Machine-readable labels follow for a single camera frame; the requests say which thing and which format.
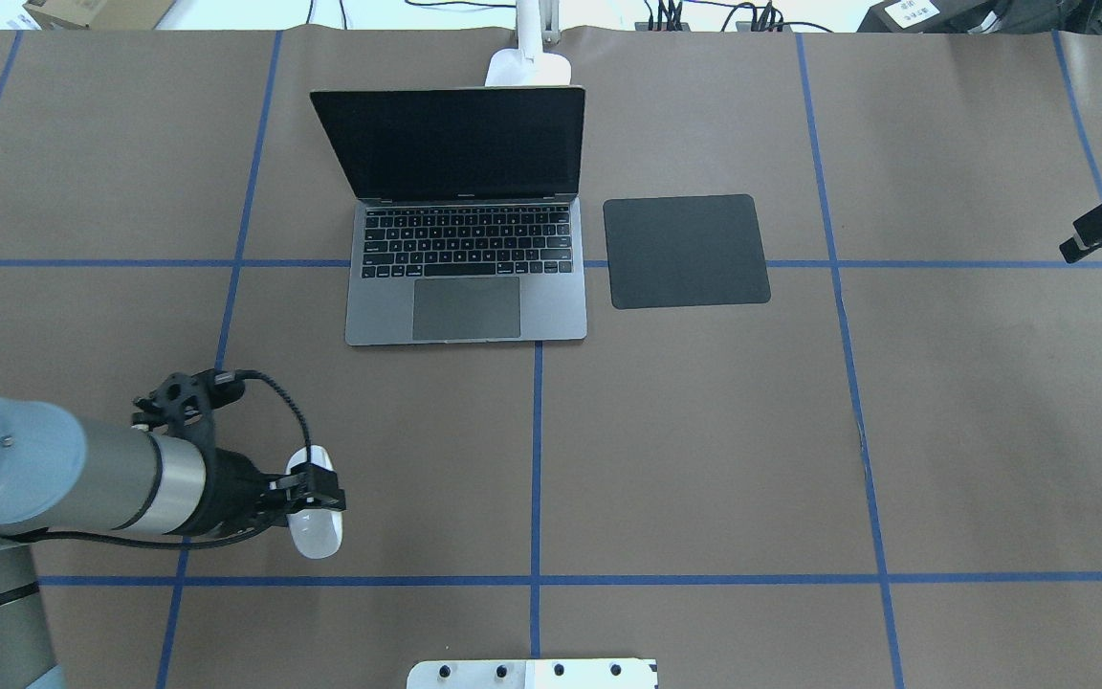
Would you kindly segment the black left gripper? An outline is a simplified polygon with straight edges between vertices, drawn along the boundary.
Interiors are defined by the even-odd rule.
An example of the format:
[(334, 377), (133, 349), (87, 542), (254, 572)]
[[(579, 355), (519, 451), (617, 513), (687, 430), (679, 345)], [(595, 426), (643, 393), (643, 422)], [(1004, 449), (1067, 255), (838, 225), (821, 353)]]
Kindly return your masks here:
[[(215, 411), (244, 396), (250, 380), (270, 383), (262, 372), (174, 372), (156, 389), (136, 398), (134, 426), (156, 454), (156, 477), (134, 520), (136, 532), (227, 537), (261, 526), (261, 504), (273, 475), (248, 457), (217, 445)], [(274, 510), (345, 509), (337, 472), (298, 463), (273, 489)]]

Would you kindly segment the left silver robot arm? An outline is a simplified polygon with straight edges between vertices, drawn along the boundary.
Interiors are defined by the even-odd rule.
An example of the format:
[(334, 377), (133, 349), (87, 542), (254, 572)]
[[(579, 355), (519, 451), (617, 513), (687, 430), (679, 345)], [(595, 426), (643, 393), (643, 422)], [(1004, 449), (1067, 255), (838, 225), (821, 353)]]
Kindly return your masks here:
[(345, 493), (298, 411), (301, 445), (280, 474), (220, 448), (215, 411), (264, 372), (175, 372), (136, 398), (127, 426), (0, 397), (0, 688), (64, 688), (36, 575), (39, 543), (197, 552), (283, 527), (309, 559), (342, 545)]

